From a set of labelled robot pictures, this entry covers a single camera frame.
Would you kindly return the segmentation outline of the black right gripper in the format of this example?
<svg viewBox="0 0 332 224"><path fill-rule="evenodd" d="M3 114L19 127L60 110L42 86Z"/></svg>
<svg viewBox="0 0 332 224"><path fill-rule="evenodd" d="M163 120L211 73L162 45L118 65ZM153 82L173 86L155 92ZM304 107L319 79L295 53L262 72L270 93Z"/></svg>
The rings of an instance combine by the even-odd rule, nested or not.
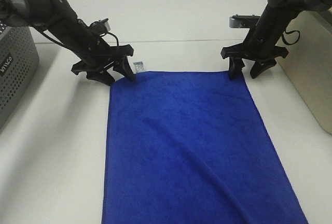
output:
<svg viewBox="0 0 332 224"><path fill-rule="evenodd" d="M286 58L288 50L285 47L274 46L270 51L260 52L257 50L250 50L245 47L244 43L223 47L221 50L223 59L229 58L228 76L230 79L237 78L242 73L244 62L242 59L251 61L264 61L255 62L250 70L250 76L255 79L264 71L276 65L275 58Z"/></svg>

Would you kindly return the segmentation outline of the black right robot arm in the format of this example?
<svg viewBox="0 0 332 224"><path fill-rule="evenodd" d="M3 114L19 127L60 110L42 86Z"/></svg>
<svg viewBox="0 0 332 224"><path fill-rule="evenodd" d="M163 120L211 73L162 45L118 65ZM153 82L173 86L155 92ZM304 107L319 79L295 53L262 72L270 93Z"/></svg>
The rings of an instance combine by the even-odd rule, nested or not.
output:
<svg viewBox="0 0 332 224"><path fill-rule="evenodd" d="M228 76L236 78L244 67L244 60L254 61L250 75L256 78L276 65L276 58L287 57L288 50L276 45L287 32L289 23L302 11L324 11L331 7L331 0L267 0L261 14L234 15L230 17L231 28L245 28L248 33L242 43L223 47L221 56L229 60Z"/></svg>

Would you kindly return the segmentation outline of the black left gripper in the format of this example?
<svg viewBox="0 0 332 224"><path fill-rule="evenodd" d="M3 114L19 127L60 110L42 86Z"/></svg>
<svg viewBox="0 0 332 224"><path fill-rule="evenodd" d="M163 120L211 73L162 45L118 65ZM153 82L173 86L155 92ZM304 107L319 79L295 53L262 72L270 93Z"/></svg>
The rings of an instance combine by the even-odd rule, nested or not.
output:
<svg viewBox="0 0 332 224"><path fill-rule="evenodd" d="M105 70L113 67L114 71L122 74L130 81L135 81L135 73L128 62L128 56L132 57L134 55L134 49L130 45L108 46L108 48L109 54L78 53L77 56L81 61L74 64L71 71L76 75L80 72L87 72L88 80L111 86L115 79Z"/></svg>

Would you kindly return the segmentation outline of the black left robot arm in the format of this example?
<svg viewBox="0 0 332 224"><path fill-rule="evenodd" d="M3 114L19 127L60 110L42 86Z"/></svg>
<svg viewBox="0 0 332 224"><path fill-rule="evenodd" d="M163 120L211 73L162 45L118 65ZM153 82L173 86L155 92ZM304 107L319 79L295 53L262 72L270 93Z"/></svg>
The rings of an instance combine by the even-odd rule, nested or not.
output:
<svg viewBox="0 0 332 224"><path fill-rule="evenodd" d="M130 45L110 46L103 36L111 34L108 19L86 25L78 18L67 0L1 0L1 21L10 27L29 26L48 39L76 54L80 61L71 71L108 86L114 78L108 73L112 68L130 81L135 80L128 57L133 56Z"/></svg>

